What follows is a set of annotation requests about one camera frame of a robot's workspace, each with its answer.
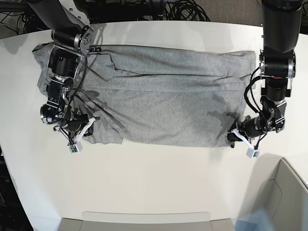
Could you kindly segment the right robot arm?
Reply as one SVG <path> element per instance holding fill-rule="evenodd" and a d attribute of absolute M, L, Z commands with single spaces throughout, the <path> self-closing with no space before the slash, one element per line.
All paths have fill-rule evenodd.
<path fill-rule="evenodd" d="M 90 46 L 92 27 L 84 24 L 58 0 L 29 0 L 27 2 L 42 22 L 51 29 L 54 46 L 48 61 L 52 78 L 47 84 L 48 100 L 41 107 L 42 120 L 57 124 L 59 130 L 77 133 L 89 121 L 71 107 L 74 79 L 86 67 L 86 51 Z"/>

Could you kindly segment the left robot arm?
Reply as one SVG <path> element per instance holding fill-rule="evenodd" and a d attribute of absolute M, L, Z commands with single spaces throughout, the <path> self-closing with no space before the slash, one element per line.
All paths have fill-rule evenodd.
<path fill-rule="evenodd" d="M 231 147 L 238 141 L 250 143 L 268 132 L 279 133 L 285 126 L 286 98 L 291 96 L 295 77 L 295 47 L 298 41 L 302 0 L 262 1 L 263 50 L 259 56 L 259 76 L 251 75 L 244 90 L 246 104 L 258 114 L 235 122 L 228 131 Z"/>

